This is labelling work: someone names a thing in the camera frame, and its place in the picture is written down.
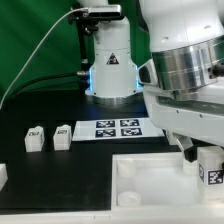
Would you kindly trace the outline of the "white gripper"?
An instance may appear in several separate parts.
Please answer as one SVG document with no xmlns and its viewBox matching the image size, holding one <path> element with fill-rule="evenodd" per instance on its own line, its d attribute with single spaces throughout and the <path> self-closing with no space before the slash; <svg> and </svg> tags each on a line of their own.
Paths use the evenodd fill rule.
<svg viewBox="0 0 224 224">
<path fill-rule="evenodd" d="M 149 59 L 138 69 L 143 98 L 152 123 L 174 133 L 184 159 L 197 160 L 191 138 L 224 147 L 224 77 L 198 89 L 198 99 L 176 101 L 158 86 L 154 62 Z"/>
</svg>

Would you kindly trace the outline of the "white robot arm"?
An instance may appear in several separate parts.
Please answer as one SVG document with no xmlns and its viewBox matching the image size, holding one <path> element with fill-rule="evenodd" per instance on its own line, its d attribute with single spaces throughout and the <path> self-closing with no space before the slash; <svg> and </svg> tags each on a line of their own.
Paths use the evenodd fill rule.
<svg viewBox="0 0 224 224">
<path fill-rule="evenodd" d="M 224 147 L 224 25 L 219 0 L 138 0 L 151 59 L 139 68 L 153 124 L 171 132 L 185 158 L 194 139 Z"/>
</svg>

